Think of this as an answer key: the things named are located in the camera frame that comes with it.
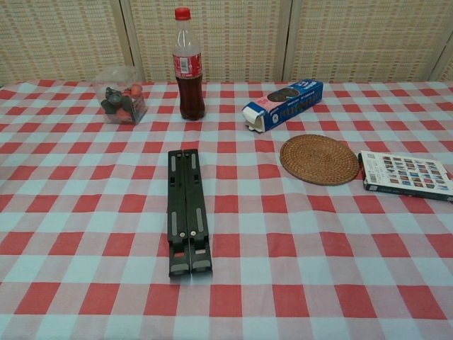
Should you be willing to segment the red white checked tablecloth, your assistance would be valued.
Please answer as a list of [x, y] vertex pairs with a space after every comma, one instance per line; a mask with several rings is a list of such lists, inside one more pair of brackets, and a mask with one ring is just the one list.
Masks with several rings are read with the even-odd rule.
[[[453, 340], [453, 205], [280, 164], [312, 133], [453, 176], [453, 82], [326, 84], [248, 130], [243, 106], [279, 87], [205, 84], [193, 122], [175, 83], [145, 83], [138, 125], [107, 124], [85, 82], [0, 88], [0, 339]], [[186, 149], [212, 271], [170, 277], [168, 153]]]

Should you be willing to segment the blue cookie box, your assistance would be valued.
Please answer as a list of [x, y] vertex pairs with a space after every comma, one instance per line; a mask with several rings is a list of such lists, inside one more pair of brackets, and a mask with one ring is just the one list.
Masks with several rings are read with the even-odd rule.
[[320, 103], [322, 96], [323, 82], [304, 79], [251, 101], [242, 114], [250, 130], [262, 133]]

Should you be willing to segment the cola bottle with red cap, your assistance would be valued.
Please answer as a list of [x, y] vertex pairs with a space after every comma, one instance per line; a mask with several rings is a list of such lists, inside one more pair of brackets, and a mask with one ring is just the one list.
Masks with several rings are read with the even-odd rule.
[[190, 27], [190, 9], [177, 7], [174, 15], [178, 29], [172, 58], [180, 94], [180, 114], [186, 120], [199, 120], [205, 116], [201, 47]]

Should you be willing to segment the flat box with picture grid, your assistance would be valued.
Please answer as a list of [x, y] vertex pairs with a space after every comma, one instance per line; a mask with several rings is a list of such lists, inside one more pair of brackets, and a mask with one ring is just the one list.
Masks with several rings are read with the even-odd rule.
[[370, 151], [358, 161], [367, 191], [453, 203], [453, 180], [438, 161]]

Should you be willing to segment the black folding stand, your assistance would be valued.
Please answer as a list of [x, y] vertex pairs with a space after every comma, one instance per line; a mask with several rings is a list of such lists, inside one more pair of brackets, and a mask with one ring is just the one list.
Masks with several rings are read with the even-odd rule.
[[212, 271], [209, 230], [197, 149], [168, 153], [169, 276]]

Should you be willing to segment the bamboo folding screen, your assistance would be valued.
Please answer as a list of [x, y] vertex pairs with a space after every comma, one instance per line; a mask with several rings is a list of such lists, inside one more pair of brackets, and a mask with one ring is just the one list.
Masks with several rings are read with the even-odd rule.
[[171, 81], [181, 6], [208, 81], [453, 81], [453, 0], [0, 0], [0, 84]]

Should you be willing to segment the clear bag of snacks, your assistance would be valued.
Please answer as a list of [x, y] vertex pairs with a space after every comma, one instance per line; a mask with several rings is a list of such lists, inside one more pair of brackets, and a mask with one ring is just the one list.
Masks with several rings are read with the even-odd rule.
[[92, 86], [109, 123], [136, 125], [148, 110], [136, 67], [107, 67], [93, 79]]

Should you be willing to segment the round woven rattan coaster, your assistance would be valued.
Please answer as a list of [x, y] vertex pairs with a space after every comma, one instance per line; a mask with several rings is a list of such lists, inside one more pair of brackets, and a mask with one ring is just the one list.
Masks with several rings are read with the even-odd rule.
[[313, 134], [288, 139], [280, 149], [280, 162], [294, 177], [322, 186], [348, 183], [360, 170], [349, 147], [333, 138]]

